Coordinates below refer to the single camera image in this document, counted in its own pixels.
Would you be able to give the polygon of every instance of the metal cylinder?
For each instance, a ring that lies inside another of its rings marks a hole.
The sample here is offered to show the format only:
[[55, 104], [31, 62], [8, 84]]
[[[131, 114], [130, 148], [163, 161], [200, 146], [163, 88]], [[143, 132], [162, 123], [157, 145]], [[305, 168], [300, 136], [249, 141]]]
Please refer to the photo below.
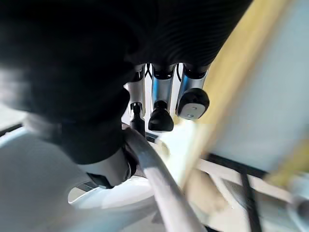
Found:
[[155, 102], [164, 101], [168, 105], [167, 111], [169, 112], [173, 86], [173, 76], [173, 67], [171, 72], [160, 72], [159, 74], [155, 73], [155, 68], [153, 68], [153, 81], [151, 89], [152, 109], [154, 109]]
[[133, 82], [128, 82], [125, 88], [130, 93], [129, 106], [132, 103], [141, 103], [142, 106], [142, 116], [145, 116], [145, 76], [144, 71], [141, 71], [141, 79]]
[[179, 104], [180, 98], [183, 96], [183, 93], [186, 92], [188, 89], [203, 88], [208, 73], [208, 70], [206, 70], [204, 75], [202, 75], [200, 78], [192, 78], [190, 77], [190, 74], [187, 73], [185, 70], [186, 68], [185, 66], [183, 66], [182, 81], [178, 92], [177, 105]]

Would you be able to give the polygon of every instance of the white wall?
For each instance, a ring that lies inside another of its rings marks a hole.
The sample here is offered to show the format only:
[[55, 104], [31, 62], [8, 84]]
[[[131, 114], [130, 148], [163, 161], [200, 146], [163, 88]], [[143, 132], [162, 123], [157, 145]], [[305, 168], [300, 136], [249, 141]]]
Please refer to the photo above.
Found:
[[309, 1], [295, 1], [287, 14], [213, 150], [266, 171], [291, 153], [309, 124]]

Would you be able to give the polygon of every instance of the yellow wooden stick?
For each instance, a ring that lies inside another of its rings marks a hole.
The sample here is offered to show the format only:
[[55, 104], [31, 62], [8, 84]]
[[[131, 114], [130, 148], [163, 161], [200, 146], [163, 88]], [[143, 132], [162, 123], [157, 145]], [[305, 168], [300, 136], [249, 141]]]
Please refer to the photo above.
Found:
[[302, 140], [294, 153], [279, 166], [278, 170], [267, 175], [265, 180], [271, 185], [286, 189], [294, 176], [305, 172], [309, 172], [309, 138]]

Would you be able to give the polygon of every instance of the black rubber foot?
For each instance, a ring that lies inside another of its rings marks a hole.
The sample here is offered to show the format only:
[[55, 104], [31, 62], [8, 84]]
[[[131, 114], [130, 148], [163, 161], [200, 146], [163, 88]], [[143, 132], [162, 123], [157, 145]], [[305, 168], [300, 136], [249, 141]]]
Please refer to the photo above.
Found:
[[174, 122], [167, 110], [158, 108], [151, 114], [148, 129], [151, 131], [172, 131]]

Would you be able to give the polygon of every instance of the silver metal tube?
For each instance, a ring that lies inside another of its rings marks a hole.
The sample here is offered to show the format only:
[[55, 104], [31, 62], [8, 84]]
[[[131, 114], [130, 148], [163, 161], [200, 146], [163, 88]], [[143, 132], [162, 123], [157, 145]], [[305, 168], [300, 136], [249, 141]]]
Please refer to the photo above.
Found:
[[173, 75], [169, 79], [157, 79], [155, 75], [153, 75], [152, 82], [152, 109], [154, 108], [154, 103], [156, 101], [164, 101], [167, 105], [167, 111], [169, 112], [170, 107], [170, 99], [172, 94], [172, 86], [173, 86]]
[[206, 232], [156, 151], [145, 138], [130, 128], [125, 130], [125, 136], [127, 145], [138, 158], [153, 187], [166, 230]]
[[183, 68], [182, 81], [181, 81], [179, 92], [178, 92], [177, 104], [179, 104], [180, 98], [183, 96], [183, 93], [186, 92], [188, 89], [203, 88], [207, 73], [208, 73], [208, 70], [205, 72], [205, 75], [202, 78], [193, 79], [184, 73], [184, 68]]
[[146, 106], [145, 106], [145, 77], [143, 77], [139, 81], [128, 82], [125, 85], [125, 88], [130, 93], [129, 106], [132, 103], [141, 103], [141, 106], [142, 106], [142, 116], [145, 117], [145, 111], [146, 111], [145, 110], [145, 108], [146, 108]]

